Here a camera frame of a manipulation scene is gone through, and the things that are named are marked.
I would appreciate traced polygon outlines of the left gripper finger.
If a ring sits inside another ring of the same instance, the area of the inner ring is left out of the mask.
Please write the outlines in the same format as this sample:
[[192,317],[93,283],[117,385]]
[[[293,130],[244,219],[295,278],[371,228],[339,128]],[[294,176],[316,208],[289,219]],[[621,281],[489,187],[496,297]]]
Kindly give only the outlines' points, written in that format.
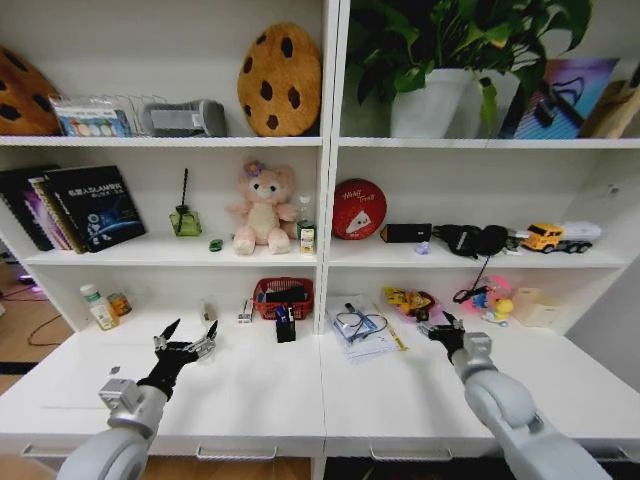
[[174,334],[177,329],[181,319],[178,318],[171,324],[169,324],[160,335],[156,335],[153,337],[154,349],[155,350],[165,350],[168,346],[168,341]]
[[218,321],[215,320],[207,328],[204,336],[199,340],[192,342],[187,346],[189,353],[195,354],[198,359],[204,359],[209,356],[216,346]]

